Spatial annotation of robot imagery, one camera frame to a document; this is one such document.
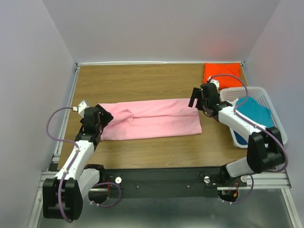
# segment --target wooden tabletop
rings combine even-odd
[[[199,87],[203,64],[81,66],[72,105],[86,100],[117,103],[170,98],[190,98]],[[154,139],[101,141],[88,163],[106,169],[220,166],[246,156],[233,146],[228,127],[199,112],[203,133]],[[74,140],[81,117],[71,113],[65,139]],[[62,147],[58,168],[73,145]]]

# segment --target white wall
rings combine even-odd
[[[54,148],[45,124],[67,101],[75,64],[41,0],[3,2],[0,30],[0,227],[23,228]]]
[[[43,0],[76,62],[245,60],[279,0]]]
[[[282,0],[245,63],[247,81],[268,92],[288,136],[287,168],[304,224],[304,2]]]

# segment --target gray floor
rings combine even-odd
[[[254,190],[237,205],[207,198],[123,199],[102,209],[85,202],[80,219],[72,224],[41,218],[40,227],[289,228],[292,224],[281,190]]]

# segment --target folded pink towel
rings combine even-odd
[[[100,104],[114,119],[104,128],[102,140],[146,139],[200,134],[199,113],[189,99]]]

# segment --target white metal frame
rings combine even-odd
[[[71,106],[76,83],[79,75],[80,66],[93,66],[93,65],[132,65],[132,64],[200,64],[200,63],[206,63],[206,62],[158,62],[158,61],[149,61],[149,62],[95,62],[95,63],[78,63],[77,68],[75,71],[75,77],[72,85],[72,89],[70,92],[70,96],[68,99],[67,106]],[[241,68],[244,73],[244,77],[246,78],[245,71],[244,71],[244,62],[240,62]],[[64,121],[62,123],[59,138],[64,138],[64,135],[66,133],[67,128],[67,121],[69,117],[70,110],[66,110]],[[62,143],[58,142],[54,151],[53,156],[53,162],[58,163],[59,157],[62,149]],[[39,219],[42,211],[42,185],[45,179],[47,178],[53,178],[57,172],[42,172],[41,178],[38,185],[38,190],[36,194],[36,198],[34,201],[34,206],[32,209],[32,213],[30,216],[30,220],[28,223],[28,228],[37,228],[39,227]],[[289,212],[289,216],[291,218],[292,224],[294,228],[302,228],[298,213],[295,208],[295,204],[290,192],[290,182],[288,179],[287,172],[281,172],[281,173],[262,173],[262,174],[256,174],[254,175],[254,181],[255,186],[254,189],[281,189],[283,197],[285,199],[285,203]],[[249,189],[251,187],[251,179],[247,178],[247,187],[244,187],[244,189]]]

